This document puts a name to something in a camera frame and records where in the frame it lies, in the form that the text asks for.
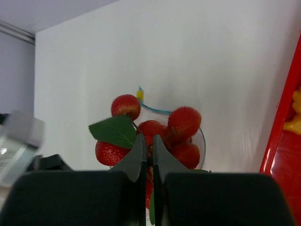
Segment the leaf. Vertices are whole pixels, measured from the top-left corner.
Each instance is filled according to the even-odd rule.
[[[192,169],[195,173],[212,173],[211,170],[203,170],[203,169]]]
[[[152,191],[151,195],[150,195],[150,223],[151,223],[151,225],[155,225],[155,197],[154,197],[154,191]]]
[[[99,141],[132,149],[136,131],[132,120],[126,115],[113,116],[89,126],[92,136]]]

